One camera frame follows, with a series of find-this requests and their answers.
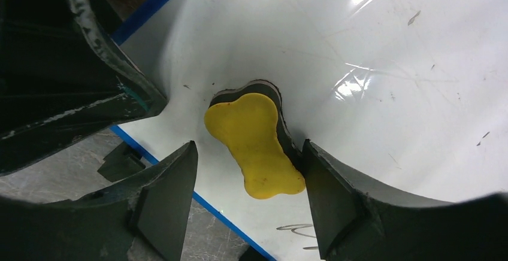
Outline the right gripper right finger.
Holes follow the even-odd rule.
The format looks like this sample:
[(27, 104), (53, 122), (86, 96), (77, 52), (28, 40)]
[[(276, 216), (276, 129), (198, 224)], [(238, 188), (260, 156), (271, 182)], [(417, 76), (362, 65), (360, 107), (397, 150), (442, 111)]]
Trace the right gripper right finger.
[(303, 164), (325, 260), (506, 260), (507, 194), (453, 203), (389, 186), (310, 140)]

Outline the yellow bone shaped eraser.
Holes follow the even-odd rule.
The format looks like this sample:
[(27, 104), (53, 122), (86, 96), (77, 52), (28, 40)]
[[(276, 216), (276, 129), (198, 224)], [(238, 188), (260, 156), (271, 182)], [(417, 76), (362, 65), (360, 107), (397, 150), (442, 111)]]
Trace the yellow bone shaped eraser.
[(286, 127), (282, 96), (273, 83), (252, 80), (217, 92), (204, 125), (236, 161), (250, 197), (296, 195), (306, 188), (302, 154)]

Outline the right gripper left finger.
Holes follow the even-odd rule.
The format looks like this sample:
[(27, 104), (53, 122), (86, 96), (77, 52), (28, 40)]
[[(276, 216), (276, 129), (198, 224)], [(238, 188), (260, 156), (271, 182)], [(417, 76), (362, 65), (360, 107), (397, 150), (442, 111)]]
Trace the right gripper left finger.
[(1, 198), (2, 260), (179, 260), (198, 150), (189, 141), (159, 163), (71, 201)]

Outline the blue framed whiteboard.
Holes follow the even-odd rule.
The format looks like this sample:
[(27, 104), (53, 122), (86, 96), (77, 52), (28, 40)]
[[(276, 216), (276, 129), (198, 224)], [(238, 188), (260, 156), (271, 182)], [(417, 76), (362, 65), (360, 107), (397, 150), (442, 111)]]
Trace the blue framed whiteboard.
[(113, 39), (169, 98), (114, 132), (151, 163), (195, 141), (195, 200), (271, 260), (319, 259), (307, 195), (250, 197), (203, 122), (252, 80), (278, 88), (297, 145), (388, 185), (507, 190), (507, 0), (147, 0)]

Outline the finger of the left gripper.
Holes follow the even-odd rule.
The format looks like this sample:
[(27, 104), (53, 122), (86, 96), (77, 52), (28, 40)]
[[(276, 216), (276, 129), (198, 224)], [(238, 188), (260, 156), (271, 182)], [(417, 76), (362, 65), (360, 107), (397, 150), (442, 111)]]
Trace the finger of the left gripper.
[(1, 175), (166, 106), (113, 41), (121, 22), (107, 0), (1, 0)]

